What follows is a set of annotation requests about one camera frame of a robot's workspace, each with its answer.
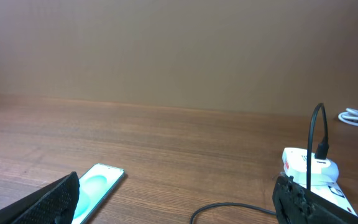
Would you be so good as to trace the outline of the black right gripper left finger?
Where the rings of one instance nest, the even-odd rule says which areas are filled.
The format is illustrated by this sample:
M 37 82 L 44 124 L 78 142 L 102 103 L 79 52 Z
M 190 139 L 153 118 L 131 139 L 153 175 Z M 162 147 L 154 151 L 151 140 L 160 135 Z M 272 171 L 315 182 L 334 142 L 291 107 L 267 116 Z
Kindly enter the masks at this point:
M 71 224 L 79 201 L 76 172 L 0 209 L 0 224 Z

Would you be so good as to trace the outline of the smartphone with teal screen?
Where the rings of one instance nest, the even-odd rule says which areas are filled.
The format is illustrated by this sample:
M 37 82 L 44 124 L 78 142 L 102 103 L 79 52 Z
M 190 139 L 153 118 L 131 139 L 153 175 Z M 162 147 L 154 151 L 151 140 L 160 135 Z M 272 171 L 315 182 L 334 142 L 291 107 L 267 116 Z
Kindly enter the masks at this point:
M 72 224 L 84 224 L 109 197 L 125 176 L 124 169 L 95 164 L 79 179 L 79 199 Z

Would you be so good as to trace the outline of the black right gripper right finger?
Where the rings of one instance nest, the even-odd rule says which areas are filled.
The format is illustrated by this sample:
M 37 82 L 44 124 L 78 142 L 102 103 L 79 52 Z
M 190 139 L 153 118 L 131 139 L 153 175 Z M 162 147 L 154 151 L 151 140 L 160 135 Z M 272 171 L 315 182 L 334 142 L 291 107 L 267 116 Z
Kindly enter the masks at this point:
M 279 224 L 358 224 L 358 217 L 295 183 L 277 177 L 272 195 Z

